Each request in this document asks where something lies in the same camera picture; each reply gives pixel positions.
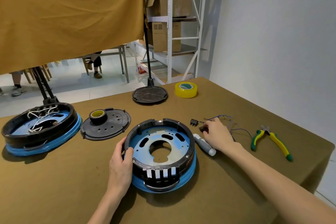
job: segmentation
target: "yellow and green pliers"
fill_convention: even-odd
[[[251,150],[253,150],[253,151],[257,150],[256,142],[265,133],[271,138],[271,140],[273,142],[276,143],[276,145],[278,145],[280,147],[280,149],[282,150],[282,152],[285,155],[285,157],[287,158],[287,160],[290,161],[290,162],[292,162],[293,161],[293,157],[289,153],[289,151],[287,150],[286,146],[278,139],[278,137],[277,137],[277,135],[275,133],[270,132],[270,128],[269,127],[265,128],[263,125],[261,125],[261,130],[257,130],[257,134],[252,139]]]

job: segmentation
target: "brown tablecloth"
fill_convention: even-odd
[[[144,36],[144,0],[0,0],[0,74]]]
[[[165,85],[169,97],[154,106],[132,101],[132,92],[73,104],[83,119],[92,110],[106,107],[125,109],[132,121],[125,133],[106,140],[88,141],[78,133],[64,145],[28,158],[10,156],[2,150],[0,159],[0,219],[2,223],[86,223],[103,196],[109,174],[109,160],[115,144],[138,123],[154,118],[173,118],[184,124],[219,114],[231,115],[234,128],[254,134],[261,124],[269,125],[294,158],[290,163],[270,139],[259,142],[254,156],[314,192],[324,173],[334,145],[299,126],[204,79],[192,99],[174,95],[174,84]],[[2,127],[10,117],[0,118]],[[189,126],[193,133],[198,128]],[[234,138],[250,151],[246,132]],[[112,223],[271,223],[276,212],[252,181],[221,153],[214,158],[198,146],[197,167],[182,188],[165,193],[144,193],[131,185],[115,212]]]

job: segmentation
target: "black metal stand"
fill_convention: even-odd
[[[57,97],[54,96],[53,92],[51,91],[51,88],[49,87],[48,82],[45,79],[45,77],[44,77],[44,75],[42,73],[41,68],[39,66],[33,67],[32,71],[34,73],[37,85],[39,86],[41,94],[43,96],[43,104],[47,105],[47,104],[59,103]],[[47,92],[49,94],[49,97],[47,96],[47,94],[46,94],[46,92],[45,92],[45,90],[43,88],[43,85],[45,86],[45,88],[46,88],[46,90],[47,90]]]
[[[146,16],[143,15],[143,30],[145,32],[147,64],[148,64],[148,75],[149,75],[148,81],[147,81],[147,86],[154,86],[154,80],[152,78],[152,72],[151,72],[151,61],[149,59],[148,35],[147,35],[147,27],[146,27],[145,19],[146,19]]]

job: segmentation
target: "tiled floor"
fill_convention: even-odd
[[[101,98],[145,86],[146,77],[142,77],[140,82],[137,81],[135,59],[131,56],[134,55],[133,51],[126,48],[125,52],[129,83],[126,82],[126,77],[121,72],[119,55],[112,55],[101,57],[102,79],[95,79],[93,72],[87,75],[82,59],[61,61],[58,66],[53,63],[49,65],[53,76],[49,85],[57,98],[66,103]],[[11,75],[0,75],[0,87],[5,93],[0,96],[0,117],[18,114],[28,108],[42,105],[43,98],[37,84],[29,84],[24,75],[21,84],[27,92],[11,97],[13,88]]]

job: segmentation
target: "metal terminal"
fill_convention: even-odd
[[[176,167],[171,168],[171,175],[176,175]]]
[[[163,178],[168,178],[168,169],[167,168],[163,169]]]
[[[155,169],[155,178],[160,179],[160,169]]]
[[[147,169],[147,177],[152,178],[152,170],[151,169]]]

